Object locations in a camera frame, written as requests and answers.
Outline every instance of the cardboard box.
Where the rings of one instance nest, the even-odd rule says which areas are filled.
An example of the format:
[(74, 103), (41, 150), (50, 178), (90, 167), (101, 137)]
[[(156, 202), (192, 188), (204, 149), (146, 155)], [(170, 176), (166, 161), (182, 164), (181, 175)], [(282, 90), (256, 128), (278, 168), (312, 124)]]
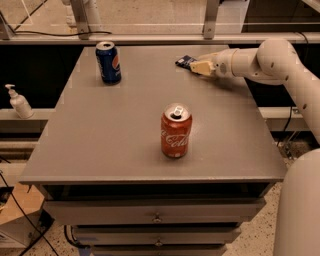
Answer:
[[(19, 183), (15, 185), (12, 193), (32, 223), (37, 226), (44, 203), (43, 195), (35, 186), (29, 188)], [(0, 212), (0, 248), (26, 248), (34, 232), (37, 231), (10, 196)]]

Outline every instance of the drawer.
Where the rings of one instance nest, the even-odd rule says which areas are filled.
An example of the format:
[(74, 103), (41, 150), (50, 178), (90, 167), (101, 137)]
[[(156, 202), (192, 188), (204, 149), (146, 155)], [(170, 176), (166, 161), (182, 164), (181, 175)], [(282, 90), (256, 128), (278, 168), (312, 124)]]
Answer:
[(174, 246), (102, 246), (92, 247), (95, 256), (221, 256), (227, 250), (220, 245)]
[(44, 209), (65, 225), (250, 221), (265, 200), (48, 201)]
[(86, 245), (173, 245), (232, 243), (239, 228), (201, 225), (109, 226), (75, 228), (75, 238)]

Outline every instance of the blue soda can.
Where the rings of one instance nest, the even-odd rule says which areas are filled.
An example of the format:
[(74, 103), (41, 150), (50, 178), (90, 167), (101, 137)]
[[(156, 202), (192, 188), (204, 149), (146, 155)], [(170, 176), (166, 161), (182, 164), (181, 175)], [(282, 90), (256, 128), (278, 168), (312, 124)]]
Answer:
[(112, 42), (100, 42), (96, 46), (96, 56), (103, 82), (117, 84), (121, 80), (121, 71), (117, 48)]

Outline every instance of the drawer handle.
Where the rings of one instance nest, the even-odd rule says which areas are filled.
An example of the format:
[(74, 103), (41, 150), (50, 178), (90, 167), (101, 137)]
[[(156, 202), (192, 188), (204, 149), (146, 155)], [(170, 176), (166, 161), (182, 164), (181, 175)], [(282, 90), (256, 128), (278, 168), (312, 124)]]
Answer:
[(154, 224), (159, 224), (159, 223), (162, 223), (162, 219), (159, 217), (159, 215), (157, 215), (153, 220), (152, 222)]
[(161, 243), (160, 239), (154, 244), (157, 247), (160, 247), (163, 245), (163, 243)]

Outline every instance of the pump bottle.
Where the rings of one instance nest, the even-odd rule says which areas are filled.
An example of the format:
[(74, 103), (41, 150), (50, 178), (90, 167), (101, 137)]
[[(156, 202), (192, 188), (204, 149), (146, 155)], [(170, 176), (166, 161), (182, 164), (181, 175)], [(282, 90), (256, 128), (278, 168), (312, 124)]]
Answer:
[(10, 104), (15, 109), (17, 114), (22, 119), (28, 119), (33, 115), (32, 108), (30, 107), (28, 101), (23, 95), (18, 94), (12, 89), (15, 85), (7, 84), (5, 87), (9, 90), (9, 95), (11, 97)]

